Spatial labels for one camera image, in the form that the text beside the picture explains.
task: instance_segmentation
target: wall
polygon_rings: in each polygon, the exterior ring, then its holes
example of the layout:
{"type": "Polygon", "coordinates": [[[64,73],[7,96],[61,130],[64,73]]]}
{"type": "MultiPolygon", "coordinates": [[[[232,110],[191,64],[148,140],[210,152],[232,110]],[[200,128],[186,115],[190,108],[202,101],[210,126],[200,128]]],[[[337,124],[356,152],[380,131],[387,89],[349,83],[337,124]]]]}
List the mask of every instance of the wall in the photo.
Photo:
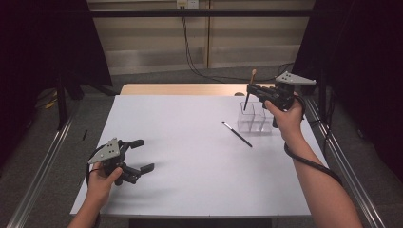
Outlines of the wall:
{"type": "MultiPolygon", "coordinates": [[[[314,0],[208,1],[201,9],[311,9],[314,0]]],[[[176,1],[88,0],[96,9],[174,9],[176,1]]],[[[182,18],[94,18],[112,75],[187,69],[182,18]]],[[[197,68],[294,62],[308,18],[186,18],[197,68]]]]}

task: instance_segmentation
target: hand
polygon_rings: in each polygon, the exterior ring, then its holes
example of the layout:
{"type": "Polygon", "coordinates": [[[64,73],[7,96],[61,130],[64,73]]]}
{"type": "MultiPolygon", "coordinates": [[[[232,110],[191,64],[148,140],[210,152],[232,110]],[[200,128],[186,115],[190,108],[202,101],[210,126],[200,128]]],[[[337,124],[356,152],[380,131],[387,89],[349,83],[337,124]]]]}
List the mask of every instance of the hand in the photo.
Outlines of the hand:
{"type": "Polygon", "coordinates": [[[278,128],[281,131],[281,137],[289,142],[295,137],[302,137],[301,133],[301,120],[302,120],[302,106],[294,99],[293,105],[287,111],[281,111],[274,106],[270,101],[265,101],[267,110],[272,113],[277,121],[278,128]]]}
{"type": "Polygon", "coordinates": [[[113,182],[121,176],[122,172],[122,168],[117,167],[107,177],[101,163],[94,163],[92,171],[89,174],[86,201],[97,205],[101,209],[109,199],[109,192],[113,182]]]}

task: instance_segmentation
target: gray floor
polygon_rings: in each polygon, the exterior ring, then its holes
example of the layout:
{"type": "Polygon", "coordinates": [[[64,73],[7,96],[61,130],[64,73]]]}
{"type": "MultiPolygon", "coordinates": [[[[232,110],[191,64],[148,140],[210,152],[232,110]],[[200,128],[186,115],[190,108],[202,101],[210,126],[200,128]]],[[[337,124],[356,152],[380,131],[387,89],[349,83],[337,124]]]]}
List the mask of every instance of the gray floor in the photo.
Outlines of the gray floor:
{"type": "MultiPolygon", "coordinates": [[[[225,77],[237,77],[244,80],[220,79],[226,83],[246,83],[250,78],[251,67],[222,68],[200,70],[203,74],[225,77]]],[[[268,79],[278,74],[277,67],[258,67],[258,79],[268,79]]],[[[137,75],[114,76],[114,87],[120,91],[127,83],[215,83],[207,78],[195,75],[190,70],[137,75]]],[[[108,112],[113,104],[113,97],[83,86],[86,96],[82,101],[68,100],[69,110],[77,108],[71,127],[60,151],[50,167],[44,186],[30,209],[25,227],[63,227],[72,217],[71,206],[80,188],[85,174],[85,163],[101,136],[108,112]]],[[[32,126],[27,131],[19,146],[13,151],[7,165],[3,168],[0,180],[0,227],[6,227],[18,204],[26,194],[33,177],[56,134],[58,125],[57,106],[50,109],[37,109],[32,126]]],[[[313,126],[319,145],[322,138],[317,126],[313,126]]],[[[333,133],[340,147],[352,165],[356,175],[371,197],[386,227],[403,227],[403,185],[378,158],[370,142],[359,137],[358,127],[344,111],[342,104],[336,104],[333,117],[333,133]]],[[[341,172],[332,155],[327,154],[330,166],[341,172]]],[[[348,184],[345,187],[352,197],[348,184]]],[[[371,227],[355,200],[365,227],[371,227]]],[[[240,227],[240,224],[229,227],[240,227]]],[[[101,227],[127,227],[126,219],[103,218],[101,227]]],[[[315,227],[310,218],[276,218],[273,227],[315,227]]]]}

